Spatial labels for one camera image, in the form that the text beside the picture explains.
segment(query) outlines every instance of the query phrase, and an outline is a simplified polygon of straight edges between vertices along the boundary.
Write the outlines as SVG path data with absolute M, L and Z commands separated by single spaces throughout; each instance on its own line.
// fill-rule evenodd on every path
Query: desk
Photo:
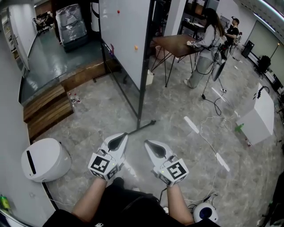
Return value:
M 198 32 L 205 32 L 205 28 L 204 28 L 204 27 L 200 27 L 200 26 L 198 26 L 198 25 L 194 25 L 194 24 L 188 23 L 188 22 L 186 22 L 186 21 L 184 20 L 184 21 L 182 21 L 182 23 L 181 23 L 181 29 L 180 29 L 180 31 L 179 31 L 179 34 L 180 34 L 180 35 L 182 34 L 182 29 L 183 29 L 183 27 L 186 27 L 186 28 L 192 30 L 192 31 L 194 32 L 193 37 L 194 37 L 195 39 L 196 39 L 196 36 L 197 36 L 197 33 L 198 33 Z
M 165 82 L 166 82 L 166 86 L 165 87 L 167 87 L 167 85 L 168 85 L 169 78 L 170 78 L 170 73 L 172 72 L 172 68 L 173 68 L 173 65 L 174 65 L 175 57 L 177 57 L 177 58 L 185 57 L 187 55 L 194 54 L 194 53 L 199 52 L 199 51 L 202 50 L 202 48 L 193 48 L 193 47 L 190 47 L 190 46 L 186 45 L 187 41 L 196 41 L 196 39 L 192 38 L 189 35 L 161 36 L 161 37 L 154 38 L 153 41 L 158 46 L 161 46 L 164 49 L 164 58 L 154 67 L 154 65 L 155 65 L 155 63 L 157 61 L 157 57 L 156 57 L 151 71 L 156 69 L 162 63 L 165 63 Z M 172 63 L 172 66 L 171 66 L 171 69 L 170 69 L 170 73 L 169 73 L 169 77 L 168 77 L 168 80 L 167 80 L 167 76 L 166 76 L 166 60 L 170 56 L 172 56 L 172 55 L 174 56 L 174 59 L 173 59 L 173 63 Z

